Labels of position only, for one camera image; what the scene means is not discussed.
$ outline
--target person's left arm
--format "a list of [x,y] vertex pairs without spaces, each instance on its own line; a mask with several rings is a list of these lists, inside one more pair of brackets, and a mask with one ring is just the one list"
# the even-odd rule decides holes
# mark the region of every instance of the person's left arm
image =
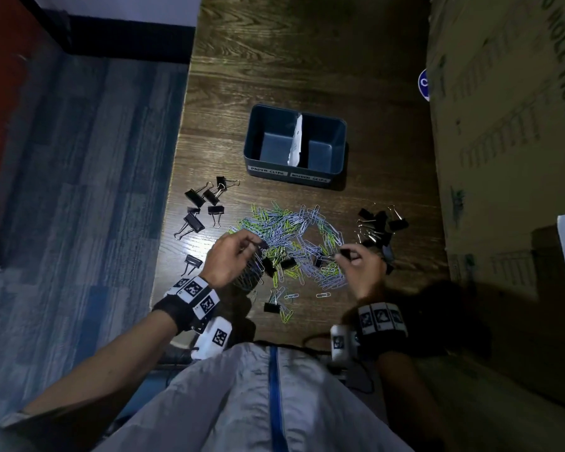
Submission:
[[[226,286],[241,274],[260,243],[261,239],[247,230],[223,235],[207,254],[200,276],[211,288]],[[182,330],[190,329],[190,320],[187,324],[181,323],[186,321],[187,312],[180,314],[184,317],[181,320],[172,308],[168,308],[167,312],[152,311],[129,331],[48,387],[23,408],[23,413],[37,415],[99,399],[127,387],[132,387],[133,393],[155,367],[172,338]]]

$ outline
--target white wall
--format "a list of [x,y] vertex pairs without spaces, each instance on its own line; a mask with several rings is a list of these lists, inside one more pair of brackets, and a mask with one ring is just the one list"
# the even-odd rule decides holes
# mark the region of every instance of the white wall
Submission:
[[103,19],[197,25],[201,0],[36,0],[45,9]]

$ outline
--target striped carpet floor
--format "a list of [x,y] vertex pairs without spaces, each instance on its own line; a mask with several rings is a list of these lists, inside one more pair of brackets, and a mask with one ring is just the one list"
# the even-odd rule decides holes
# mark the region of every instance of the striped carpet floor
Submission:
[[0,418],[147,313],[186,77],[50,41],[31,60],[5,153]]

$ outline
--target wood grain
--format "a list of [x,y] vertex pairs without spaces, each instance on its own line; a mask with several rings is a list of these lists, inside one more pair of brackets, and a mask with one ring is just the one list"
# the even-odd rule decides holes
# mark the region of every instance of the wood grain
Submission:
[[[448,278],[429,107],[416,78],[425,64],[428,0],[203,0],[176,147],[153,300],[184,271],[184,258],[202,260],[225,228],[249,215],[250,203],[298,209],[319,204],[347,242],[356,241],[360,207],[395,204],[410,227],[393,239],[399,265],[388,284],[416,293]],[[256,103],[340,117],[347,122],[349,161],[343,191],[253,178],[243,143]],[[184,192],[216,175],[240,179],[222,196],[220,230],[207,227],[173,238],[190,203]],[[256,339],[300,345],[339,323],[354,300],[345,288],[317,299],[307,280],[284,285],[300,294],[284,325],[263,312],[272,282],[264,278],[248,313]],[[175,344],[187,347],[193,334]],[[327,347],[326,341],[315,343]]]

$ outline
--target blue round sticker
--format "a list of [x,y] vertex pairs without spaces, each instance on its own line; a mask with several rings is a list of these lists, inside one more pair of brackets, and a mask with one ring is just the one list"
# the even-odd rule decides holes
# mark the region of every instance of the blue round sticker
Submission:
[[427,69],[422,70],[419,75],[419,91],[423,98],[429,101],[429,86],[427,83]]

